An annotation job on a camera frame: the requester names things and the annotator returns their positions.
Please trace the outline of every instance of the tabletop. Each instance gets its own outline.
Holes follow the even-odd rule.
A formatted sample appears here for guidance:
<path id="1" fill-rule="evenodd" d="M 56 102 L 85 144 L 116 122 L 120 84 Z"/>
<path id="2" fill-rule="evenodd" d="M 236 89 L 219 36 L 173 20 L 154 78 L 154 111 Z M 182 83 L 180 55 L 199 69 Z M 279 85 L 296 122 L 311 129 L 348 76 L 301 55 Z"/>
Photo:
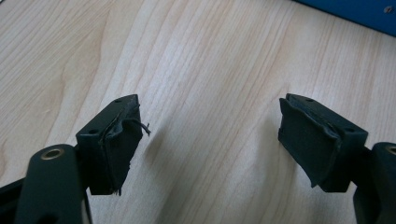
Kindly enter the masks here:
<path id="1" fill-rule="evenodd" d="M 93 223 L 356 223 L 277 141 L 278 99 L 313 98 L 396 138 L 396 38 L 290 0 L 0 4 L 0 186 L 137 93 L 144 136 Z"/>

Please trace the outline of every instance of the wooden table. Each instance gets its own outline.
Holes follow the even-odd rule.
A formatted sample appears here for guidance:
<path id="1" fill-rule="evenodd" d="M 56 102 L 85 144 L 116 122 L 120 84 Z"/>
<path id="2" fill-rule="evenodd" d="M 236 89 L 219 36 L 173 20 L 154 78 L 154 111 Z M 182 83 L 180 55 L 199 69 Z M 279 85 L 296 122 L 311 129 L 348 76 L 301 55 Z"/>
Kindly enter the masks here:
<path id="1" fill-rule="evenodd" d="M 305 95 L 396 138 L 396 38 L 289 0 L 0 5 L 0 186 L 113 99 L 139 94 L 144 136 L 94 223 L 355 223 L 277 141 L 278 98 Z"/>

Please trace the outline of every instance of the light wood surface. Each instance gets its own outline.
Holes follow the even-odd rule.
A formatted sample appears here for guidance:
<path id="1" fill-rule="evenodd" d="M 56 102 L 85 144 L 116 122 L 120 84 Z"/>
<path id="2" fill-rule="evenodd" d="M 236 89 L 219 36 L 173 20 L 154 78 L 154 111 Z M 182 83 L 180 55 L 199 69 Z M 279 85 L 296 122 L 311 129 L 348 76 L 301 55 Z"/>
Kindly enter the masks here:
<path id="1" fill-rule="evenodd" d="M 144 136 L 94 223 L 356 223 L 277 141 L 278 98 L 322 102 L 396 141 L 396 38 L 289 0 L 0 5 L 0 186 L 113 99 L 139 94 Z"/>

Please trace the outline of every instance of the blue panel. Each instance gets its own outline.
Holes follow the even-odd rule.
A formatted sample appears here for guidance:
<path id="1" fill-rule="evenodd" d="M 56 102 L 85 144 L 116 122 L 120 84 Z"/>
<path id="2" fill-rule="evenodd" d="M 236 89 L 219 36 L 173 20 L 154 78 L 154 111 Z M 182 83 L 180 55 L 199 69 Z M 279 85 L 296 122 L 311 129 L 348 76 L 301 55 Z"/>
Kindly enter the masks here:
<path id="1" fill-rule="evenodd" d="M 295 0 L 396 36 L 396 0 Z"/>

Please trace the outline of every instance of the wood grain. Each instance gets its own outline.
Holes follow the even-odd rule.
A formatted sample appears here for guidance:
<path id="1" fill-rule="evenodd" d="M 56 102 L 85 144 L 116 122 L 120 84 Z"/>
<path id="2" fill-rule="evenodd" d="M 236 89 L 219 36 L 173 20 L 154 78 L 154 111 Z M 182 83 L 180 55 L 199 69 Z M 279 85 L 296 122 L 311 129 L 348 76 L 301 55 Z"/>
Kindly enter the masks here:
<path id="1" fill-rule="evenodd" d="M 396 39 L 289 0 L 4 1 L 0 186 L 110 101 L 137 93 L 151 137 L 94 223 L 355 223 L 277 142 L 278 98 L 314 98 L 396 136 Z"/>

